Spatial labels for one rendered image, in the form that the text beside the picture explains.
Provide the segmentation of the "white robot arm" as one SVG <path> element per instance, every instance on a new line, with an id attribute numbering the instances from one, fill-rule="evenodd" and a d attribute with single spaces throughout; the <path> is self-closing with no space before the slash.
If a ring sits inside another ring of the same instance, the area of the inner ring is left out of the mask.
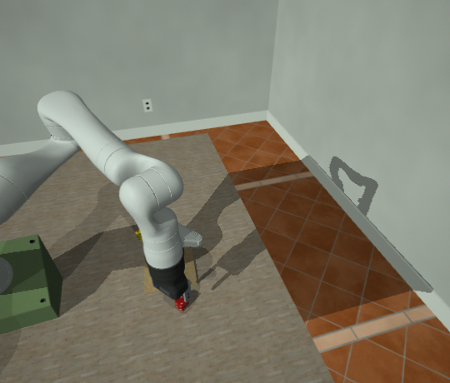
<path id="1" fill-rule="evenodd" d="M 74 92 L 50 92 L 40 99 L 37 111 L 52 136 L 34 152 L 0 157 L 0 225 L 82 148 L 120 186 L 120 201 L 137 223 L 144 246 L 166 251 L 176 245 L 178 219 L 165 206 L 182 195 L 183 180 L 172 166 L 132 149 Z"/>

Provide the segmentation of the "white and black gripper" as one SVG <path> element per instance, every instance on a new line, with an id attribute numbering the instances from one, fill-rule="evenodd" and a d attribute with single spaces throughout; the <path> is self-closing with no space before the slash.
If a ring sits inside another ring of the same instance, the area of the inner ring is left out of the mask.
<path id="1" fill-rule="evenodd" d="M 192 282 L 184 275 L 183 248 L 185 246 L 201 246 L 203 236 L 180 223 L 178 223 L 178 229 L 178 242 L 166 251 L 151 251 L 143 244 L 144 259 L 148 266 L 153 286 L 173 300 L 178 300 L 182 296 L 183 301 L 187 302 L 192 296 L 190 286 Z"/>

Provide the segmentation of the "red die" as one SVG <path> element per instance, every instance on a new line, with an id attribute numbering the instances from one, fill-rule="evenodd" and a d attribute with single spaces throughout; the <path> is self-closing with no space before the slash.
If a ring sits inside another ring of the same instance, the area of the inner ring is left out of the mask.
<path id="1" fill-rule="evenodd" d="M 188 306 L 188 301 L 187 302 L 183 301 L 183 296 L 182 296 L 179 300 L 175 301 L 175 305 L 179 310 L 184 311 L 186 309 L 186 307 Z"/>

